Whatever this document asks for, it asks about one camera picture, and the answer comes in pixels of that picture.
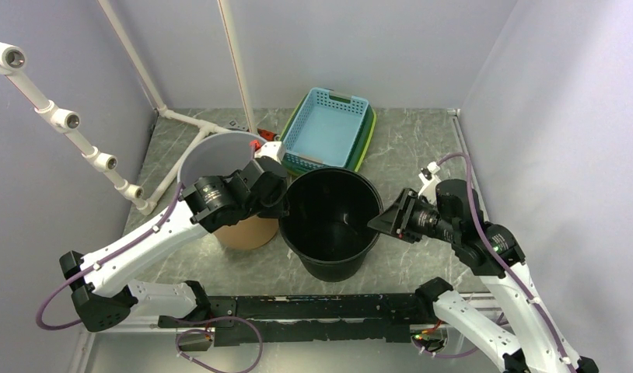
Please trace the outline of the grey plastic bucket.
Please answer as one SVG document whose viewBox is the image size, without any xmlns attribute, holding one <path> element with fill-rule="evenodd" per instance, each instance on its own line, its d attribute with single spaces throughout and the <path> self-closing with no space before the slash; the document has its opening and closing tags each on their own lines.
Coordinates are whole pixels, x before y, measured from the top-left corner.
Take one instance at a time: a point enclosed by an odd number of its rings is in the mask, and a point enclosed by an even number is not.
<svg viewBox="0 0 633 373">
<path fill-rule="evenodd" d="M 227 176 L 242 169 L 251 160 L 250 143 L 267 141 L 256 134 L 244 131 L 228 131 L 213 134 L 195 145 L 179 166 L 177 182 L 185 187 L 203 176 Z"/>
</svg>

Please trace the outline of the black plastic bucket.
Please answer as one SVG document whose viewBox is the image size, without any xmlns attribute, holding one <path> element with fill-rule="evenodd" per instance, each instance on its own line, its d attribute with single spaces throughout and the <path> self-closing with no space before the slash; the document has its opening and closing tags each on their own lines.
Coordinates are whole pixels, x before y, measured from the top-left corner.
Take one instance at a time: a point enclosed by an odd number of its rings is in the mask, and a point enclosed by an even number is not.
<svg viewBox="0 0 633 373">
<path fill-rule="evenodd" d="M 285 200 L 280 233 L 305 269 L 326 282 L 354 276 L 379 239 L 368 227 L 383 212 L 373 184 L 354 171 L 327 167 L 295 179 Z"/>
</svg>

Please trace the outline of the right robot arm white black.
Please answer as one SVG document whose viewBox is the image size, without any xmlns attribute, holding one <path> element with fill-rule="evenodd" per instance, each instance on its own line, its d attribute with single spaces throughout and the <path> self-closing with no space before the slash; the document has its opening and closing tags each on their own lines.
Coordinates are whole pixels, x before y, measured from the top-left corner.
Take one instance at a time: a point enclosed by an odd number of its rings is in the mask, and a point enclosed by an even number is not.
<svg viewBox="0 0 633 373">
<path fill-rule="evenodd" d="M 539 297 L 515 236 L 483 219 L 478 196 L 464 180 L 435 186 L 435 201 L 405 188 L 368 223 L 372 230 L 414 243 L 426 236 L 450 244 L 456 257 L 491 292 L 509 323 L 473 309 L 453 286 L 437 277 L 420 286 L 415 311 L 424 322 L 437 319 L 457 329 L 500 372 L 597 372 L 564 338 Z"/>
</svg>

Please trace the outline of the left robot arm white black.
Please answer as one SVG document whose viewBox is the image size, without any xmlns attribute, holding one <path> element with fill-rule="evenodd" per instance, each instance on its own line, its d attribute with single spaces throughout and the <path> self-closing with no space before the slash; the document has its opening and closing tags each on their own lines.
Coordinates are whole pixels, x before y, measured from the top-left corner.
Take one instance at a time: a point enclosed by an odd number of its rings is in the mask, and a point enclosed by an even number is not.
<svg viewBox="0 0 633 373">
<path fill-rule="evenodd" d="M 288 173 L 270 159 L 250 162 L 228 176 L 203 176 L 180 185 L 155 221 L 96 252 L 65 254 L 61 268 L 72 289 L 79 321 L 90 332 L 116 326 L 130 314 L 158 315 L 180 325 L 200 326 L 212 306 L 197 281 L 156 284 L 136 276 L 181 246 L 224 226 L 258 215 L 280 218 Z"/>
</svg>

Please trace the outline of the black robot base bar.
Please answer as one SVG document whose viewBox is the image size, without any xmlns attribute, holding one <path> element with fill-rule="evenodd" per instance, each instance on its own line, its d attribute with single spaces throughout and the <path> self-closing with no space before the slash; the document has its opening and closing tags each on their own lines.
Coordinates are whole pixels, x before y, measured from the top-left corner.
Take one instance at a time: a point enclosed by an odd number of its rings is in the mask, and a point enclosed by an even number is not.
<svg viewBox="0 0 633 373">
<path fill-rule="evenodd" d="M 451 284 L 436 277 L 412 293 L 199 296 L 197 310 L 182 319 L 162 315 L 158 326 L 210 326 L 218 347 L 258 340 L 407 343 L 419 326 L 436 322 L 433 303 L 451 290 Z"/>
</svg>

